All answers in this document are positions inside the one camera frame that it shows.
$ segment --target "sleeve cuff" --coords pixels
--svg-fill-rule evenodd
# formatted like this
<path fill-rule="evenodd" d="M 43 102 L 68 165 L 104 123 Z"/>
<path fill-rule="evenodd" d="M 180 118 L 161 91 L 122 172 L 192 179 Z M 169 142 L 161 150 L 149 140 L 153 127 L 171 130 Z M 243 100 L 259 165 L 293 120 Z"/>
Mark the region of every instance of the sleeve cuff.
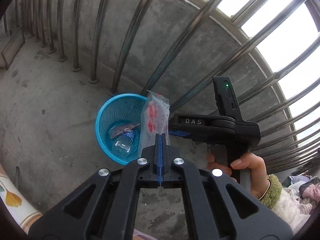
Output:
<path fill-rule="evenodd" d="M 282 185 L 279 182 L 276 175 L 274 174 L 268 175 L 268 178 L 270 181 L 270 188 L 266 193 L 266 195 L 260 201 L 266 207 L 271 209 L 276 205 L 276 203 L 280 198 Z"/>

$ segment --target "metal railing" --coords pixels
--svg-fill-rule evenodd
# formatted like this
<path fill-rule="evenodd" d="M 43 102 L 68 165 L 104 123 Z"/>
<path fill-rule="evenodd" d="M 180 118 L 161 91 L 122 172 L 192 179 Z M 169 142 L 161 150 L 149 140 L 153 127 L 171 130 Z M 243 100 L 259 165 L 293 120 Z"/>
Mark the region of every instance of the metal railing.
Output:
<path fill-rule="evenodd" d="M 231 23 L 241 27 L 251 18 L 268 0 L 250 0 L 235 15 L 231 17 Z"/>
<path fill-rule="evenodd" d="M 39 14 L 39 18 L 40 18 L 40 32 L 41 32 L 41 40 L 42 40 L 42 45 L 41 47 L 44 48 L 45 46 L 47 46 L 47 43 L 45 42 L 45 36 L 44 36 L 44 25 L 43 25 L 43 0 L 39 0 L 38 2 L 39 6 L 38 6 L 38 14 Z"/>
<path fill-rule="evenodd" d="M 49 45 L 50 45 L 50 51 L 49 53 L 54 53 L 57 49 L 54 46 L 53 43 L 53 36 L 52 36 L 52 0 L 47 0 L 47 25 L 48 25 L 48 36 L 49 36 Z"/>
<path fill-rule="evenodd" d="M 98 64 L 98 52 L 100 43 L 100 34 L 104 16 L 106 14 L 107 0 L 100 0 L 96 24 L 94 26 L 93 42 L 92 42 L 92 54 L 91 54 L 91 77 L 90 83 L 98 82 L 97 79 L 97 64 Z"/>
<path fill-rule="evenodd" d="M 57 32 L 58 32 L 58 45 L 59 45 L 59 52 L 60 52 L 59 61 L 65 61 L 67 59 L 67 56 L 64 54 L 64 48 L 63 48 L 63 33 L 62 33 L 63 2 L 64 0 L 58 0 L 58 10 L 57 10 Z"/>
<path fill-rule="evenodd" d="M 233 52 L 217 67 L 213 68 L 201 81 L 194 85 L 187 93 L 179 98 L 171 106 L 171 111 L 175 112 L 178 108 L 187 103 L 191 98 L 200 93 L 211 84 L 212 76 L 220 76 L 230 69 L 242 56 L 254 49 L 260 42 L 268 37 L 281 23 L 283 23 L 302 3 L 306 0 L 292 0 L 271 22 L 269 22 L 256 35 L 249 38 L 239 49 Z"/>
<path fill-rule="evenodd" d="M 140 0 L 139 5 L 133 15 L 131 22 L 130 22 L 130 25 L 129 25 L 127 34 L 124 38 L 124 43 L 122 45 L 122 49 L 121 49 L 121 52 L 120 52 L 120 55 L 118 58 L 118 63 L 116 66 L 115 75 L 113 77 L 111 90 L 109 91 L 109 94 L 111 96 L 114 96 L 117 91 L 120 77 L 122 75 L 124 64 L 125 64 L 125 61 L 127 59 L 128 54 L 129 54 L 131 45 L 133 43 L 133 40 L 136 36 L 136 33 L 137 33 L 139 27 L 140 27 L 141 21 L 145 15 L 145 13 L 147 12 L 151 2 L 152 2 L 152 0 Z"/>
<path fill-rule="evenodd" d="M 57 34 L 58 34 L 58 44 L 60 50 L 60 61 L 66 59 L 66 55 L 64 53 L 63 48 L 63 35 L 62 35 L 62 19 L 63 19 L 63 1 L 58 0 L 57 4 Z M 73 18 L 72 18 L 72 51 L 73 51 L 73 70 L 78 71 L 81 69 L 79 65 L 79 55 L 78 55 L 78 23 L 79 23 L 79 16 L 80 16 L 80 1 L 81 0 L 74 0 L 74 8 L 73 8 Z M 220 4 L 222 0 L 207 0 L 199 11 L 197 12 L 196 16 L 193 20 L 188 24 L 188 26 L 183 30 L 180 36 L 175 40 L 174 44 L 172 44 L 171 48 L 168 50 L 167 54 L 163 57 L 159 65 L 157 66 L 156 70 L 153 72 L 151 77 L 149 78 L 148 82 L 144 86 L 143 90 L 141 91 L 142 95 L 147 95 L 146 90 L 151 90 L 156 82 L 160 79 L 163 73 L 166 71 L 168 66 L 171 62 L 176 58 L 179 54 L 181 49 L 185 46 L 188 40 L 192 37 L 195 30 L 199 28 L 202 22 L 211 17 L 212 13 L 216 10 L 217 6 Z M 239 29 L 247 20 L 254 15 L 268 0 L 249 0 L 235 15 L 230 18 L 226 18 L 232 26 Z M 306 2 L 307 0 L 292 0 L 273 20 L 271 20 L 265 27 L 262 28 L 256 35 L 251 38 L 247 38 L 241 46 L 234 51 L 229 57 L 224 59 L 221 63 L 217 66 L 213 66 L 212 70 L 196 85 L 194 85 L 187 93 L 185 93 L 182 97 L 180 97 L 176 102 L 173 103 L 171 106 L 171 112 L 176 111 L 178 108 L 183 106 L 186 102 L 188 102 L 191 98 L 201 92 L 205 87 L 211 84 L 211 76 L 212 75 L 222 75 L 228 69 L 230 69 L 241 57 L 244 55 L 255 51 L 254 49 L 256 46 L 262 42 L 268 35 L 270 35 L 276 28 L 279 27 L 302 3 Z M 319 0 L 308 0 L 308 3 L 311 3 L 317 12 L 320 12 Z M 145 13 L 148 10 L 149 5 L 151 4 L 152 0 L 140 0 L 135 13 L 132 17 L 131 23 L 127 30 L 119 57 L 118 62 L 116 65 L 115 75 L 113 76 L 113 83 L 112 87 L 109 91 L 111 95 L 114 95 L 117 91 L 120 77 L 122 75 L 124 65 L 129 54 L 130 48 L 132 43 L 135 39 L 136 33 L 139 30 L 140 23 L 145 16 Z M 22 13 L 22 25 L 25 31 L 30 31 L 30 37 L 33 37 L 34 34 L 36 38 L 39 37 L 38 28 L 40 29 L 42 46 L 45 46 L 45 36 L 44 36 L 44 23 L 43 23 L 43 6 L 46 6 L 47 11 L 47 29 L 48 29 L 48 36 L 49 36 L 49 45 L 50 45 L 50 53 L 55 52 L 55 47 L 53 43 L 53 33 L 52 33 L 52 0 L 47 0 L 46 5 L 43 4 L 43 0 L 22 0 L 21 3 L 21 13 Z M 97 58 L 99 52 L 99 43 L 100 43 L 100 34 L 102 31 L 102 24 L 105 17 L 106 7 L 108 5 L 108 0 L 100 0 L 99 9 L 95 21 L 94 27 L 94 35 L 93 35 L 93 42 L 92 42 L 92 55 L 91 55 L 91 75 L 89 81 L 91 83 L 95 83 L 98 81 L 97 78 Z M 286 67 L 280 69 L 275 73 L 271 73 L 266 77 L 266 79 L 249 89 L 247 92 L 243 93 L 238 97 L 239 104 L 243 104 L 253 97 L 259 95 L 261 92 L 266 90 L 269 87 L 274 87 L 278 85 L 277 82 L 294 70 L 301 62 L 303 62 L 306 58 L 308 58 L 320 45 L 320 34 L 316 38 L 316 40 L 296 59 L 294 59 L 291 63 L 289 63 Z M 282 100 L 279 104 L 273 106 L 272 108 L 266 110 L 263 113 L 258 114 L 255 117 L 252 117 L 250 120 L 260 122 L 264 119 L 269 118 L 273 114 L 278 113 L 279 111 L 283 111 L 288 108 L 294 102 L 297 102 L 299 99 L 304 97 L 308 94 L 311 90 L 313 90 L 316 86 L 320 84 L 320 78 L 317 79 L 314 83 L 312 83 L 309 87 L 298 93 L 292 98 L 287 100 Z M 302 119 L 303 117 L 307 116 L 308 114 L 312 113 L 320 107 L 320 102 L 316 103 L 314 106 L 309 108 L 308 110 L 304 111 L 303 113 L 299 114 L 296 117 L 288 116 L 287 120 L 281 122 L 279 124 L 274 125 L 271 128 L 268 128 L 261 132 L 261 136 L 268 136 L 276 131 L 279 131 L 285 127 L 292 126 L 296 121 Z M 315 121 L 309 123 L 308 125 L 300 128 L 298 130 L 292 130 L 288 134 L 280 136 L 277 139 L 273 139 L 267 141 L 254 150 L 260 150 L 266 147 L 270 147 L 275 145 L 279 142 L 287 140 L 289 138 L 293 138 L 297 134 L 311 128 L 317 122 L 320 121 L 320 118 L 316 119 Z M 286 158 L 294 158 L 295 163 L 300 161 L 300 157 L 309 151 L 310 149 L 306 149 L 306 146 L 298 147 L 298 144 L 304 142 L 305 140 L 309 139 L 310 137 L 314 136 L 319 130 L 312 133 L 313 135 L 306 136 L 303 139 L 293 141 L 286 146 L 283 146 L 279 149 L 264 153 L 264 158 L 266 160 L 267 165 L 273 165 L 272 160 L 285 160 Z M 314 147 L 317 147 L 318 139 L 314 140 Z M 282 169 L 283 167 L 287 167 L 287 164 L 280 162 L 278 166 L 269 166 L 269 168 L 276 170 Z"/>
<path fill-rule="evenodd" d="M 78 27 L 79 27 L 79 10 L 80 0 L 75 0 L 73 7 L 73 18 L 72 18 L 72 52 L 73 52 L 73 68 L 72 70 L 77 72 L 81 69 L 79 65 L 79 54 L 78 54 Z"/>

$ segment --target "finger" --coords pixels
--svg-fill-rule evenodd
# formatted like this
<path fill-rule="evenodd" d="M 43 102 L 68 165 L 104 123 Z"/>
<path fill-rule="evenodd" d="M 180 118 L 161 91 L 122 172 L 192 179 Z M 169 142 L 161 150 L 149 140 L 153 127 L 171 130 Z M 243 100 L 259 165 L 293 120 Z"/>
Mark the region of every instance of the finger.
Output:
<path fill-rule="evenodd" d="M 251 170 L 266 169 L 264 160 L 253 153 L 243 154 L 239 159 L 233 161 L 230 166 L 234 170 L 242 170 L 245 168 L 249 168 Z"/>
<path fill-rule="evenodd" d="M 232 174 L 231 169 L 229 167 L 224 166 L 224 165 L 219 164 L 219 163 L 208 163 L 207 169 L 209 169 L 209 170 L 220 169 L 224 173 L 228 174 L 229 176 L 231 176 L 231 174 Z"/>
<path fill-rule="evenodd" d="M 215 157 L 212 153 L 207 153 L 206 158 L 209 163 L 214 163 L 214 161 L 215 161 Z"/>
<path fill-rule="evenodd" d="M 251 191 L 256 197 L 260 197 L 268 187 L 267 170 L 264 160 L 253 154 L 245 153 L 239 159 L 230 164 L 234 170 L 251 169 Z"/>

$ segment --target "black device housing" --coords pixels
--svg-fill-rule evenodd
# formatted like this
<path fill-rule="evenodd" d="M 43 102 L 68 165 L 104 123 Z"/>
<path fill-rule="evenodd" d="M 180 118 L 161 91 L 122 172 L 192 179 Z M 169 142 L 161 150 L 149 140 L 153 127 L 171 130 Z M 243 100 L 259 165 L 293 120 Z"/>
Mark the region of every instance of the black device housing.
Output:
<path fill-rule="evenodd" d="M 258 145 L 259 125 L 244 121 L 229 77 L 212 77 L 219 116 L 174 114 L 169 130 L 184 132 L 184 138 L 227 148 L 228 164 Z"/>
<path fill-rule="evenodd" d="M 148 162 L 128 163 L 122 170 L 96 172 L 30 228 L 33 240 L 132 240 L 140 188 L 159 185 L 158 161 L 163 160 L 162 185 L 181 188 L 190 240 L 289 240 L 289 225 L 228 175 L 215 177 L 184 160 L 156 135 L 143 149 Z"/>

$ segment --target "red print on bag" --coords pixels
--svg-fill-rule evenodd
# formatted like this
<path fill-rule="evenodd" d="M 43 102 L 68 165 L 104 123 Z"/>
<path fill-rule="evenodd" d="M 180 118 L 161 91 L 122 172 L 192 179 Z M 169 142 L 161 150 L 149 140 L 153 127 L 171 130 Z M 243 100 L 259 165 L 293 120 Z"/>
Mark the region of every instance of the red print on bag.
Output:
<path fill-rule="evenodd" d="M 155 118 L 158 116 L 158 110 L 152 101 L 149 102 L 149 107 L 148 107 L 147 111 L 148 111 L 148 116 L 149 116 L 148 130 L 149 130 L 149 132 L 153 132 L 156 130 Z"/>

